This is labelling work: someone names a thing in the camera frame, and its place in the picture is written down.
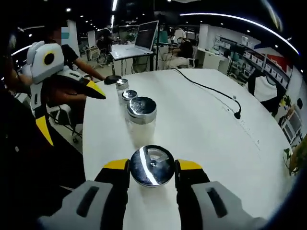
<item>floor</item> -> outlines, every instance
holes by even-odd
[[[88,62],[95,70],[100,73],[102,76],[109,76],[112,75],[112,68],[111,66],[104,66],[103,68],[97,66],[97,62],[90,61]],[[72,131],[68,130],[65,126],[57,125],[54,121],[50,118],[51,125],[72,145],[74,146],[81,154],[82,154],[82,139],[74,134],[72,135]],[[83,126],[82,124],[77,125],[76,131],[82,133]]]

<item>potted plant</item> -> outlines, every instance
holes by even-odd
[[[289,175],[296,175],[307,163],[307,135],[302,142],[294,147],[293,153],[290,149],[285,149],[283,161],[289,170]]]

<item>metal canister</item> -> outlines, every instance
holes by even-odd
[[[121,98],[123,100],[124,104],[128,104],[128,102],[137,97],[138,93],[134,90],[125,90],[122,94],[121,94]]]
[[[135,97],[128,102],[126,116],[135,148],[153,144],[156,115],[157,105],[148,97]]]
[[[119,79],[115,85],[116,85],[116,89],[120,91],[124,91],[129,88],[128,80],[125,78]]]
[[[130,160],[131,175],[145,187],[159,187],[174,175],[175,160],[166,149],[149,145],[137,150]]]

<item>ceiling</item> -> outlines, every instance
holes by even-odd
[[[289,41],[299,52],[297,55],[293,49],[286,45],[276,36],[269,32],[254,26],[250,23],[236,19],[230,19],[220,16],[181,16],[178,17],[179,24],[199,25],[200,21],[211,25],[221,26],[247,34],[262,41],[268,46],[274,47],[279,53],[292,60],[298,68],[303,69],[302,62],[306,60],[307,50],[305,38],[301,26],[304,24],[303,2],[292,0],[288,1],[270,0],[271,7],[280,17],[282,29],[273,23],[269,14],[266,0],[200,0],[190,3],[179,3],[167,0],[118,0],[117,10],[114,12],[114,25],[141,24],[154,20],[154,11],[173,12],[176,15],[189,12],[214,12],[250,19],[274,30],[284,38],[291,37]],[[42,25],[46,20],[52,20],[52,17],[65,17],[72,19],[77,23],[78,36],[86,35],[87,31],[96,28],[104,28],[110,24],[112,15],[113,0],[11,0],[13,4],[14,19],[17,20],[21,28]],[[28,38],[36,40],[41,35],[41,30],[32,29],[27,33],[33,36]]]

